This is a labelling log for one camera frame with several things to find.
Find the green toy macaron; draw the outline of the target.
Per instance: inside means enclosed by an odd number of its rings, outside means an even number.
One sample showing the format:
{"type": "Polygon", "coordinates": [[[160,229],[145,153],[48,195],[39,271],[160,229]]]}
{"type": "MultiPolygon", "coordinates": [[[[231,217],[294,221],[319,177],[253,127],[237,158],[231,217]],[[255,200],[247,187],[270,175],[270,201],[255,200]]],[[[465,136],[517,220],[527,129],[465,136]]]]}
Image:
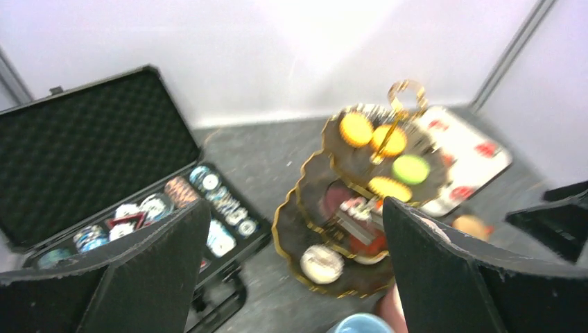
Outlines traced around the green toy macaron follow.
{"type": "Polygon", "coordinates": [[[402,183],[418,185],[430,174],[430,164],[418,155],[402,155],[392,163],[392,174],[402,183]]]}

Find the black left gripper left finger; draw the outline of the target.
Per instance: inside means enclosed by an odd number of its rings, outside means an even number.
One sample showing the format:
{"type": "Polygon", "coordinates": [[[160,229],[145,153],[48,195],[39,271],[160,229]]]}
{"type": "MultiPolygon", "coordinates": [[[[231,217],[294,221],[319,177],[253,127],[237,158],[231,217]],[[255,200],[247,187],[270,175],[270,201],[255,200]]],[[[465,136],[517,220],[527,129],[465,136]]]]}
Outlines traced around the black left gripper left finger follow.
{"type": "Polygon", "coordinates": [[[197,201],[53,268],[2,273],[1,331],[182,332],[210,220],[197,201]]]}

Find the pink mug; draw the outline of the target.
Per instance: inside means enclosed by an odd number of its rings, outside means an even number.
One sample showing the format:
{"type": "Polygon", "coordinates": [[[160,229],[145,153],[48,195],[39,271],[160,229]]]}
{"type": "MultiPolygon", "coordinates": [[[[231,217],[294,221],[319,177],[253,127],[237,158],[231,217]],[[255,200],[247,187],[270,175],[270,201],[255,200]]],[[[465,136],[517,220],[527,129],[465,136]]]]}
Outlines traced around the pink mug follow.
{"type": "Polygon", "coordinates": [[[397,284],[376,301],[373,313],[382,318],[396,333],[408,333],[408,327],[401,305],[397,284]]]}

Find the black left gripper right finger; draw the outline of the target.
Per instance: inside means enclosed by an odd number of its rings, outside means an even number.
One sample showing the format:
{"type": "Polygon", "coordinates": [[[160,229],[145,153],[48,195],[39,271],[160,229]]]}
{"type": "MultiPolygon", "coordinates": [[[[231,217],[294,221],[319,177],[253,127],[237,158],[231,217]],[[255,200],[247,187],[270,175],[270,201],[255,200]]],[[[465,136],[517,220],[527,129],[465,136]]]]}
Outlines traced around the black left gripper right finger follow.
{"type": "Polygon", "coordinates": [[[587,270],[504,250],[395,198],[383,224],[409,332],[586,332],[587,270]]]}

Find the red strawberry toy tart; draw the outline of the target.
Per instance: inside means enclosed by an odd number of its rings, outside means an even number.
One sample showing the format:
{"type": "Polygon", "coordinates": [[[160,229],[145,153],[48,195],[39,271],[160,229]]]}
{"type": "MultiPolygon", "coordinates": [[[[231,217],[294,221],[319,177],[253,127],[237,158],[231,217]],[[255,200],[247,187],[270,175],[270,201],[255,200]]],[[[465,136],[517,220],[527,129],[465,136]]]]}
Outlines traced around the red strawberry toy tart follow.
{"type": "Polygon", "coordinates": [[[355,236],[350,235],[349,248],[356,254],[353,260],[363,265],[376,264],[389,256],[386,236],[380,231],[377,231],[374,240],[369,244],[364,244],[355,236]]]}

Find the light blue mug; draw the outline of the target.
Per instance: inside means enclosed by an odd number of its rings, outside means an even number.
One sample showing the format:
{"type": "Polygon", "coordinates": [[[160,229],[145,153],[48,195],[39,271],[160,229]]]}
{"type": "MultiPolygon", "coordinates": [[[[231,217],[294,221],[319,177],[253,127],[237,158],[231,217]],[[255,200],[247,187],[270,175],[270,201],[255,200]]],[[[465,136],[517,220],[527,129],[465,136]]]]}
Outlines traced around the light blue mug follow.
{"type": "Polygon", "coordinates": [[[395,333],[382,318],[369,313],[357,313],[338,321],[326,333],[395,333]]]}

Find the pink frosted toy donut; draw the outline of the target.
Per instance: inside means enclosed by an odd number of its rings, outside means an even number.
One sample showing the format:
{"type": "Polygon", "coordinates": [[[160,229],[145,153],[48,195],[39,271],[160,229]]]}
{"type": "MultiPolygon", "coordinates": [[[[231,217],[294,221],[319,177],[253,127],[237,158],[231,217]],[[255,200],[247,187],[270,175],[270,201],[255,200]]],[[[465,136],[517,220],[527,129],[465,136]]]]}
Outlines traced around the pink frosted toy donut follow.
{"type": "Polygon", "coordinates": [[[322,198],[320,199],[319,208],[322,217],[330,219],[340,207],[340,204],[351,198],[357,197],[355,191],[349,189],[344,182],[336,180],[327,186],[322,198]]]}

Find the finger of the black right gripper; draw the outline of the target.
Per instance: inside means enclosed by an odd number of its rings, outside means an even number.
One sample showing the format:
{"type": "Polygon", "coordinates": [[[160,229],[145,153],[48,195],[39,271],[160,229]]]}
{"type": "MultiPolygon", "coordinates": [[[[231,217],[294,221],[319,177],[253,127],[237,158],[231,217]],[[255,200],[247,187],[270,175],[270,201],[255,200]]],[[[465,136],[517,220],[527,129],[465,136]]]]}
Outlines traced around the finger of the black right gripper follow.
{"type": "Polygon", "coordinates": [[[558,200],[563,200],[565,198],[569,198],[572,196],[577,196],[583,192],[586,192],[588,188],[588,181],[578,182],[575,184],[558,187],[555,189],[550,189],[545,191],[542,199],[548,202],[554,202],[558,200]]]}
{"type": "Polygon", "coordinates": [[[587,191],[510,212],[505,221],[576,263],[587,243],[587,191]]]}

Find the chocolate cake slice toy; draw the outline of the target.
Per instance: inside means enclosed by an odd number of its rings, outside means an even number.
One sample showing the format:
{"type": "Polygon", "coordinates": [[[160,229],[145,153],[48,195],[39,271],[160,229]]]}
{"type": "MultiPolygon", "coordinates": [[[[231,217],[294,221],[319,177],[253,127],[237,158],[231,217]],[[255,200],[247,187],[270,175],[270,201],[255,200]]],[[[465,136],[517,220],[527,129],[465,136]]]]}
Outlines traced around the chocolate cake slice toy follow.
{"type": "Polygon", "coordinates": [[[384,235],[376,203],[375,200],[356,197],[343,201],[336,210],[336,217],[343,229],[365,245],[372,244],[384,235]]]}

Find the orange toy macaron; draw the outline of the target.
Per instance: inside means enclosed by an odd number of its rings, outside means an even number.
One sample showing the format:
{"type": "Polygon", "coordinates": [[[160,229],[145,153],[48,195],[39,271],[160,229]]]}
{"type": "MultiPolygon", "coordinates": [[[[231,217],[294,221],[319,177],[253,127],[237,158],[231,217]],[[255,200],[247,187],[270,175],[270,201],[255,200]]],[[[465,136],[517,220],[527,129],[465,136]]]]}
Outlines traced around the orange toy macaron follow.
{"type": "Polygon", "coordinates": [[[368,183],[368,189],[379,198],[393,197],[404,203],[407,203],[413,196],[409,187],[383,176],[371,179],[368,183]]]}
{"type": "MultiPolygon", "coordinates": [[[[374,130],[374,132],[372,133],[370,146],[375,151],[379,150],[380,145],[383,143],[389,130],[390,125],[381,125],[374,130]]],[[[400,127],[396,127],[392,132],[391,136],[389,137],[387,144],[384,146],[383,155],[388,157],[399,155],[404,151],[406,145],[406,133],[400,127]]]]}
{"type": "Polygon", "coordinates": [[[349,112],[340,120],[339,131],[347,144],[360,148],[370,143],[374,129],[362,113],[349,112]]]}

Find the small orange brown cup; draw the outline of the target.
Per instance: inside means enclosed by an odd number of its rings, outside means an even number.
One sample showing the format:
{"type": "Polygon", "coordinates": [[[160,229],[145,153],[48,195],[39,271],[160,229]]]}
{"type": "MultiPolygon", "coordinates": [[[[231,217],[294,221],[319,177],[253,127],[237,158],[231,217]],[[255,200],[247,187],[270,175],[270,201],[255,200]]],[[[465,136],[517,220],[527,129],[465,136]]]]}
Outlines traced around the small orange brown cup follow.
{"type": "Polygon", "coordinates": [[[451,226],[461,232],[486,242],[488,242],[494,231],[492,226],[486,225],[480,218],[471,214],[457,217],[453,220],[451,226]]]}

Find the three-tier black gold cake stand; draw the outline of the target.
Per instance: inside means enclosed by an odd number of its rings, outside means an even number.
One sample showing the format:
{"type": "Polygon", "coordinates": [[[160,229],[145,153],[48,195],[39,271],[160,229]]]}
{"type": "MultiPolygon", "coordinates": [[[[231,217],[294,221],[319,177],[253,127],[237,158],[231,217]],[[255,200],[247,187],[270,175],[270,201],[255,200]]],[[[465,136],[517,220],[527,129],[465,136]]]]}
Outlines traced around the three-tier black gold cake stand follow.
{"type": "Polygon", "coordinates": [[[272,225],[275,249],[288,262],[293,276],[310,291],[335,298],[364,298],[386,289],[395,276],[384,233],[373,237],[375,249],[372,250],[359,241],[361,225],[355,225],[356,232],[350,232],[336,215],[336,208],[346,198],[375,198],[369,181],[377,176],[390,176],[394,162],[393,157],[382,157],[375,164],[373,148],[354,148],[345,142],[338,126],[347,113],[359,112],[375,125],[397,123],[408,135],[406,152],[421,155],[432,165],[430,175],[422,184],[409,187],[412,197],[408,205],[421,207],[439,198],[442,188],[449,184],[449,169],[442,161],[442,154],[433,151],[432,136],[416,123],[428,108],[424,87],[414,80],[402,80],[389,89],[388,99],[392,101],[406,89],[416,93],[414,112],[396,117],[394,108],[356,104],[332,116],[322,130],[321,150],[302,165],[300,179],[275,212],[272,225]],[[319,284],[303,272],[301,259],[312,245],[326,246],[342,257],[343,271],[333,282],[319,284]]]}

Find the white chocolate striped toy donut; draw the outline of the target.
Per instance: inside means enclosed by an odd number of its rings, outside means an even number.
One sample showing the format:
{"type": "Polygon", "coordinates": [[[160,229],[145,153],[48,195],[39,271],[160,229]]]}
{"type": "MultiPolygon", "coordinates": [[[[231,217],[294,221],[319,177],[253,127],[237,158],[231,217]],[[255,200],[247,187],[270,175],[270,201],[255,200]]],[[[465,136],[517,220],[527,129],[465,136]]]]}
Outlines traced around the white chocolate striped toy donut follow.
{"type": "Polygon", "coordinates": [[[336,251],[316,244],[304,251],[300,258],[300,267],[312,282],[330,284],[343,274],[344,260],[336,251]]]}

